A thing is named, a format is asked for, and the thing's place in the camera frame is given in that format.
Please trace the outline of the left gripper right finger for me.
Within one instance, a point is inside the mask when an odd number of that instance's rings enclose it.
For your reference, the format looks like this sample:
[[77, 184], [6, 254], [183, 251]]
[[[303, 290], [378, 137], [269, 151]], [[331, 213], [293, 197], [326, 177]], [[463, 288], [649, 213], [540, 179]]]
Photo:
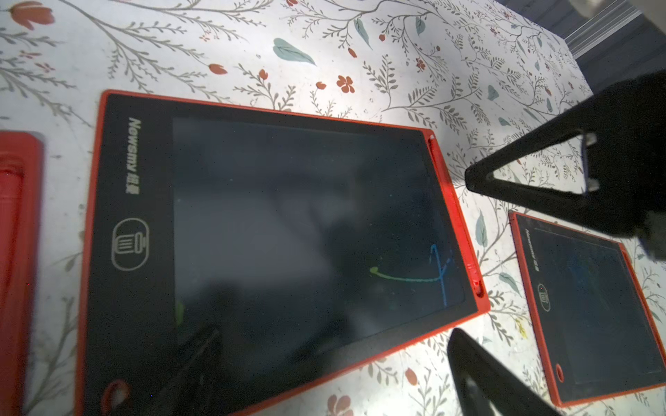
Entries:
[[462, 329], [453, 329], [447, 358], [464, 415], [557, 415]]

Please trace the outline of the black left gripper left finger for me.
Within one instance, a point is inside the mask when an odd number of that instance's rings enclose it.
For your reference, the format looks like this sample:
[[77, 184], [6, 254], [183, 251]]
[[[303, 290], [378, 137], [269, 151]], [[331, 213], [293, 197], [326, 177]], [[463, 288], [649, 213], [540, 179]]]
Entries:
[[207, 327], [187, 341], [158, 393], [140, 415], [207, 415], [220, 366], [221, 334]]

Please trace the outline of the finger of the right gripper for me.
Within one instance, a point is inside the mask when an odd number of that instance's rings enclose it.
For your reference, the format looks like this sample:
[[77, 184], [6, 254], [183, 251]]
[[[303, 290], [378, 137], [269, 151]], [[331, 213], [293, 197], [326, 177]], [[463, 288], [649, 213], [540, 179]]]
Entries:
[[574, 120], [558, 117], [532, 130], [489, 156], [480, 159], [465, 172], [468, 190], [487, 197], [524, 206], [556, 218], [577, 218], [582, 214], [587, 197], [550, 188], [531, 187], [494, 177], [494, 172], [517, 159], [570, 140], [582, 137], [584, 147], [598, 140], [597, 132], [577, 125]]

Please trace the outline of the red stylus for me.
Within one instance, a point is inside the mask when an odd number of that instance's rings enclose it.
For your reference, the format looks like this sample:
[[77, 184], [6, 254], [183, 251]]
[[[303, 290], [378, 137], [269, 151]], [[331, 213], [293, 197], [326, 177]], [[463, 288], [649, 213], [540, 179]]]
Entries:
[[427, 143], [428, 152], [433, 161], [438, 182], [447, 206], [450, 223], [453, 227], [456, 242], [459, 246], [466, 274], [468, 275], [468, 281], [470, 282], [473, 294], [475, 294], [477, 298], [483, 298], [484, 288], [482, 278], [480, 277], [479, 266], [475, 260], [472, 242], [468, 234], [468, 227], [465, 224], [459, 200], [442, 155], [442, 150], [433, 133], [428, 135]]

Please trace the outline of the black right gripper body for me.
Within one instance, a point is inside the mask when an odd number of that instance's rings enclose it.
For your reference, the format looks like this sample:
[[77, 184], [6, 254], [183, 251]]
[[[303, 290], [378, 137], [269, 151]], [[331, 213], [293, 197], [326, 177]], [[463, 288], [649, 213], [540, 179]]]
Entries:
[[621, 81], [594, 96], [587, 150], [600, 230], [637, 237], [653, 260], [665, 258], [665, 72]]

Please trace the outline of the red tablet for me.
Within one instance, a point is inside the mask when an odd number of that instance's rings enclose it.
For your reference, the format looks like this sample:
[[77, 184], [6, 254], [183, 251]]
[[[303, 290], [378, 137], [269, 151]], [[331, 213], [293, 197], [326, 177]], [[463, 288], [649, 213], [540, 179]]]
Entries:
[[19, 415], [36, 278], [43, 143], [1, 133], [1, 414]]
[[521, 278], [553, 404], [665, 384], [665, 350], [623, 244], [512, 211]]
[[109, 415], [118, 393], [140, 412], [207, 327], [222, 346], [208, 414], [244, 414], [487, 313], [430, 133], [104, 92], [76, 414]]

